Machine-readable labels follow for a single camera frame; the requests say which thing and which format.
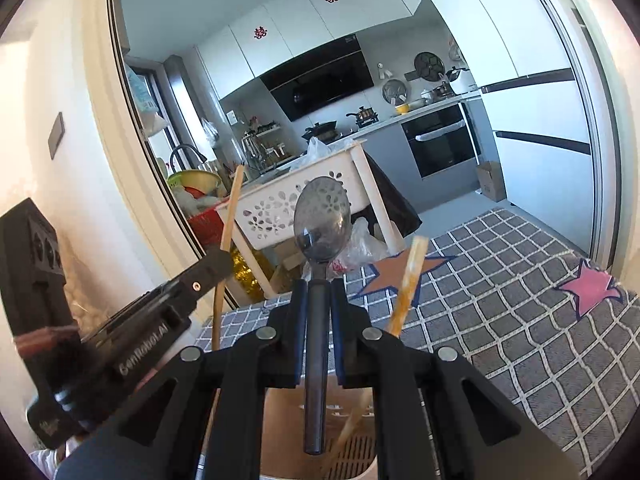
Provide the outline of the white floral storage cart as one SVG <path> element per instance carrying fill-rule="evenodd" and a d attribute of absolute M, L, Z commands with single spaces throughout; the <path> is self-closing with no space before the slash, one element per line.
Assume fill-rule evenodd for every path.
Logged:
<path fill-rule="evenodd" d="M 264 296 L 277 296 L 253 252 L 271 247 L 294 237 L 294 209 L 306 184 L 318 177 L 331 177 L 343 185 L 353 214 L 370 206 L 391 254 L 404 249 L 404 242 L 383 203 L 371 166 L 361 141 L 345 146 L 311 164 L 263 184 L 241 188 L 236 211 L 228 203 L 216 208 L 224 222 L 232 221 L 232 242 L 258 281 Z"/>

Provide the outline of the black built-in oven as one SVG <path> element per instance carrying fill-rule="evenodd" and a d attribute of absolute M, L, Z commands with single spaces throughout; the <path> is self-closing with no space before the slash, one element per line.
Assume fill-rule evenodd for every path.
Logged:
<path fill-rule="evenodd" d="M 461 103 L 412 118 L 401 124 L 422 178 L 474 160 L 480 149 Z"/>

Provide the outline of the grey checked tablecloth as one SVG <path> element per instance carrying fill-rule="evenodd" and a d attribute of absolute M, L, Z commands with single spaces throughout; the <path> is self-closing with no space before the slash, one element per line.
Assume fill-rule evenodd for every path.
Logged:
<path fill-rule="evenodd" d="M 584 316 L 562 289 L 579 252 L 509 209 L 436 237 L 401 339 L 456 348 L 589 476 L 639 405 L 639 297 L 614 284 Z"/>

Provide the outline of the white upper cabinets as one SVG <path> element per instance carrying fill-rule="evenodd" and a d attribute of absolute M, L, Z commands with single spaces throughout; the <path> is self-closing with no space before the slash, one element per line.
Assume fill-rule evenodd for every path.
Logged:
<path fill-rule="evenodd" d="M 271 0 L 224 25 L 196 50 L 219 99 L 327 42 L 408 18 L 422 0 Z"/>

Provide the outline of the grey wall switch plate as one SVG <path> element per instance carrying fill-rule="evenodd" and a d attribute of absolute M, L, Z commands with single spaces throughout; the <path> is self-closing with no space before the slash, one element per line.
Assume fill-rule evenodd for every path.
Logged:
<path fill-rule="evenodd" d="M 61 144 L 64 133 L 65 133 L 65 125 L 64 125 L 63 113 L 58 112 L 58 114 L 56 114 L 55 116 L 55 120 L 47 140 L 50 159 L 55 158 L 55 154 L 58 151 L 58 147 Z"/>

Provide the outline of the white refrigerator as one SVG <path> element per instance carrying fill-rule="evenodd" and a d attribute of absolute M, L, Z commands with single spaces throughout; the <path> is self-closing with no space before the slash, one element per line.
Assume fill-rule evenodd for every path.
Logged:
<path fill-rule="evenodd" d="M 509 202 L 591 252 L 596 205 L 588 124 L 544 5 L 432 1 L 480 88 Z"/>

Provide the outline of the black range hood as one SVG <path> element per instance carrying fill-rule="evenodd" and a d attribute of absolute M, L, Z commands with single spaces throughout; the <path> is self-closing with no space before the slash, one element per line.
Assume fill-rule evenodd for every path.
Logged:
<path fill-rule="evenodd" d="M 291 122 L 374 86 L 355 34 L 297 55 L 259 78 Z"/>

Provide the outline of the black spoon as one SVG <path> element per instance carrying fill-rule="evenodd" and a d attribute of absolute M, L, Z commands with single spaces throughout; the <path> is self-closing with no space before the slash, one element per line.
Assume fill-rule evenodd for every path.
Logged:
<path fill-rule="evenodd" d="M 324 450 L 331 307 L 326 272 L 350 237 L 349 201 L 340 182 L 318 177 L 306 184 L 294 211 L 294 237 L 311 270 L 306 292 L 304 451 L 320 455 Z"/>

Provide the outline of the red basket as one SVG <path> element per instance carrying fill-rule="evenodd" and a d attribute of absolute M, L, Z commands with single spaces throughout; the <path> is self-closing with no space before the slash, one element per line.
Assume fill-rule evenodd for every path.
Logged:
<path fill-rule="evenodd" d="M 203 247 L 220 244 L 224 222 L 215 207 L 210 207 L 189 218 L 188 223 Z"/>

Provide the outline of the yellow green basin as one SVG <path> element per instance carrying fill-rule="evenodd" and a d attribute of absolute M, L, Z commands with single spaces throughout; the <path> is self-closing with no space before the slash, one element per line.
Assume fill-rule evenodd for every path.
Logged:
<path fill-rule="evenodd" d="M 196 188 L 204 194 L 213 193 L 222 181 L 218 174 L 203 170 L 178 171 L 168 177 L 167 183 L 171 188 L 177 185 L 184 188 Z"/>

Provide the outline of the cardboard box on floor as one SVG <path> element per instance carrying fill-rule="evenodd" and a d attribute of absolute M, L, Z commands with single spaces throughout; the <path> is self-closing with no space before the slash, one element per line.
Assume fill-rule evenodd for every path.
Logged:
<path fill-rule="evenodd" d="M 501 166 L 498 162 L 482 162 L 476 166 L 482 194 L 498 203 L 506 198 Z"/>

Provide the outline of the wooden chopstick pair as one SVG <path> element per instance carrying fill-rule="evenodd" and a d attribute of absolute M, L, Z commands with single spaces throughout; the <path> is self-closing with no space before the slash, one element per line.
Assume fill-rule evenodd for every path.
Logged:
<path fill-rule="evenodd" d="M 411 300 L 416 292 L 420 277 L 422 274 L 422 266 L 424 265 L 425 256 L 428 249 L 428 238 L 424 236 L 416 236 L 411 243 L 409 255 L 402 276 L 401 286 L 397 294 L 394 310 L 390 316 L 390 322 L 387 324 L 387 331 L 399 337 L 402 326 L 404 326 L 408 315 Z M 318 472 L 318 479 L 322 479 L 331 469 L 337 457 L 342 452 L 347 440 L 357 429 L 360 420 L 367 411 L 372 400 L 372 389 L 364 389 L 360 394 L 360 398 L 355 408 L 349 414 L 348 419 L 344 423 L 340 435 L 334 442 L 329 455 L 323 460 Z"/>

